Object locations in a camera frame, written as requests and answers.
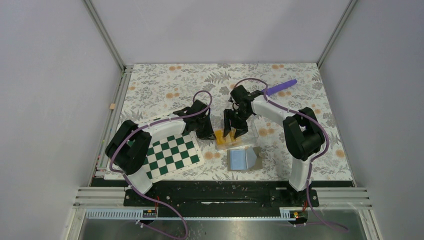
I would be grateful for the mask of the gold VIP card stack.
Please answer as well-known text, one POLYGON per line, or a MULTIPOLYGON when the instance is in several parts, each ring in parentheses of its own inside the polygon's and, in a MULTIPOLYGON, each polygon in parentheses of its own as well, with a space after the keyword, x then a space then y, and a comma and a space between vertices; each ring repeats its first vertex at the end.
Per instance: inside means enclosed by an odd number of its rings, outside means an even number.
POLYGON ((236 147, 236 146, 240 146, 242 144, 241 137, 240 136, 239 137, 235 137, 235 134, 236 134, 236 130, 235 129, 232 129, 228 133, 228 135, 225 137, 225 143, 228 146, 234 146, 234 147, 236 147))

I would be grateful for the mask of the grey card holder wallet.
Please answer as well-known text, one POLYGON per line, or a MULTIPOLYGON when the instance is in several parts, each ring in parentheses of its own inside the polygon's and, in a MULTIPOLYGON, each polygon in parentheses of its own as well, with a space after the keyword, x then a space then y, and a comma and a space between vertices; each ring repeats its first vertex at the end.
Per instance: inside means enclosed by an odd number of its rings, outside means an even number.
POLYGON ((262 149, 259 146, 246 149, 227 150, 227 170, 229 172, 251 172, 263 168, 262 149))

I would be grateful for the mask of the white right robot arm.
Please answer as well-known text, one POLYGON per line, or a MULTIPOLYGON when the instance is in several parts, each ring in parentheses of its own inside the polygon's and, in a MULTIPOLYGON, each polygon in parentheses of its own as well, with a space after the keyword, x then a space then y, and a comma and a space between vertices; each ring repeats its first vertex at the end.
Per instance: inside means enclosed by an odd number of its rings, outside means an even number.
POLYGON ((314 111, 305 107, 295 111, 267 99, 260 90, 247 91, 243 85, 230 92, 233 107, 223 112, 226 137, 234 130, 234 138, 248 132, 248 119, 253 115, 265 117, 283 128, 284 139, 293 162, 287 191, 287 201, 293 206, 301 205, 306 199, 305 190, 310 184, 310 167, 313 159, 327 142, 328 135, 318 123, 314 111))

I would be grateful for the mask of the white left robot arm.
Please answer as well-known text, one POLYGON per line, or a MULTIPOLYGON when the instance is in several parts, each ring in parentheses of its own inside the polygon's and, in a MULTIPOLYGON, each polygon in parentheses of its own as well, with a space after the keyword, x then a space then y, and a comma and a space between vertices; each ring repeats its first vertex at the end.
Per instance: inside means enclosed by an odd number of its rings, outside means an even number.
POLYGON ((124 177, 142 205, 152 204, 155 200, 155 192, 151 189, 153 182, 143 169, 150 145, 167 137, 191 132, 210 139, 213 130, 209 114, 210 104, 195 100, 191 106, 143 126, 132 120, 124 121, 105 149, 109 170, 124 177))

